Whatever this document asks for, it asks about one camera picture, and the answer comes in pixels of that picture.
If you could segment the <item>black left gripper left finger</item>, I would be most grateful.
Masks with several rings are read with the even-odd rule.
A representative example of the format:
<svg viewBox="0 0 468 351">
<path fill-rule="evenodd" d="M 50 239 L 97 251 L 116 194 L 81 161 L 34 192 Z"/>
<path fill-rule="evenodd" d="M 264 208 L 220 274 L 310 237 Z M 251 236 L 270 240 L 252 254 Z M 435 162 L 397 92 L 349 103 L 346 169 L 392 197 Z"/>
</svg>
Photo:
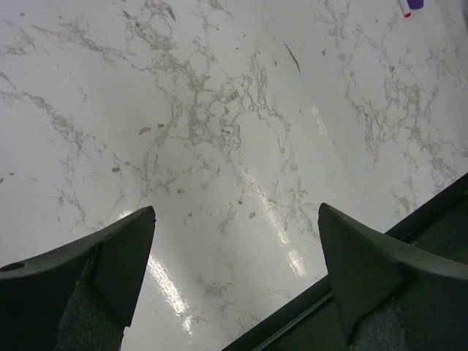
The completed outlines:
<svg viewBox="0 0 468 351">
<path fill-rule="evenodd" d="M 1 268 L 2 350 L 119 350 L 155 231 L 141 208 L 95 233 Z"/>
</svg>

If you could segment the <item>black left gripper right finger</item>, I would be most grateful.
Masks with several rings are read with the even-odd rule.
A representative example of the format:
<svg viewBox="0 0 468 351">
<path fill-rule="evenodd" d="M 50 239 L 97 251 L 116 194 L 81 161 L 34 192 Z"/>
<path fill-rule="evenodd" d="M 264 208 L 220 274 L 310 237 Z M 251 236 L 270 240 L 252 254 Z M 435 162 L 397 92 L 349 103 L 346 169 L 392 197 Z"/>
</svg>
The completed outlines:
<svg viewBox="0 0 468 351">
<path fill-rule="evenodd" d="M 325 203 L 318 225 L 346 344 L 388 309 L 396 321 L 373 330 L 390 332 L 385 346 L 467 349 L 467 264 L 377 232 Z"/>
</svg>

